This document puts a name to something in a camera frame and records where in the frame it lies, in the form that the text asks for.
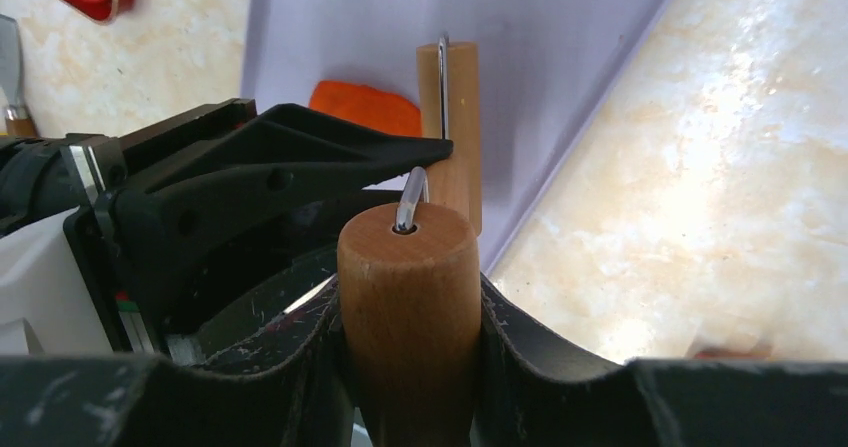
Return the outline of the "orange-red dough lump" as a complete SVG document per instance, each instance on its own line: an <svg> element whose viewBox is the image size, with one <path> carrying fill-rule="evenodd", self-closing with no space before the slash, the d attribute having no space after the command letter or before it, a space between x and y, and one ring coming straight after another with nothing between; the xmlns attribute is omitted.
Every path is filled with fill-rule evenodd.
<svg viewBox="0 0 848 447"><path fill-rule="evenodd" d="M368 85L322 80L315 86L308 107L379 132L422 136L421 114L414 103Z"/></svg>

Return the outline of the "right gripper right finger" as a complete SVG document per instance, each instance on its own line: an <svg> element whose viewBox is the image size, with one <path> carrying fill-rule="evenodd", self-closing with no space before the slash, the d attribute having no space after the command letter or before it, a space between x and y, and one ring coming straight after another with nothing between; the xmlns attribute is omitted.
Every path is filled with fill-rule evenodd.
<svg viewBox="0 0 848 447"><path fill-rule="evenodd" d="M483 446L843 446L843 363L636 359L562 338L483 281Z"/></svg>

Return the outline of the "wooden double-ended dough roller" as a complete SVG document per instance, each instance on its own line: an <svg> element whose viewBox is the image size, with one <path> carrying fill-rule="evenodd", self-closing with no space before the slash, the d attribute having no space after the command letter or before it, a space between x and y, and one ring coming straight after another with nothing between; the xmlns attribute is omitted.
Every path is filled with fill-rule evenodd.
<svg viewBox="0 0 848 447"><path fill-rule="evenodd" d="M450 155L415 167L399 202L338 242L341 321L376 446L466 446L479 388L482 229L478 47L442 36L416 53L422 130Z"/></svg>

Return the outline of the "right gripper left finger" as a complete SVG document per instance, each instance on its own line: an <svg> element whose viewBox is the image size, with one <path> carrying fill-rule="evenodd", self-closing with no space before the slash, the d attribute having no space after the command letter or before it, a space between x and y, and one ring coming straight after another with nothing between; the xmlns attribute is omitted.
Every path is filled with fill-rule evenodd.
<svg viewBox="0 0 848 447"><path fill-rule="evenodd" d="M337 284L209 363L154 355L5 356L5 446L347 446Z"/></svg>

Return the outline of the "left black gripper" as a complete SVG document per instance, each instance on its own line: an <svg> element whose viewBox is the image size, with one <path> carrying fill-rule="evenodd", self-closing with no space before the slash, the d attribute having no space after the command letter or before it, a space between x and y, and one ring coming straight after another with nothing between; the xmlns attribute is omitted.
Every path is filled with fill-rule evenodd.
<svg viewBox="0 0 848 447"><path fill-rule="evenodd" d="M1 239L63 231L107 338L181 364L296 310L335 270L344 223L447 140L381 133L297 104L206 104L120 138L1 142Z"/></svg>

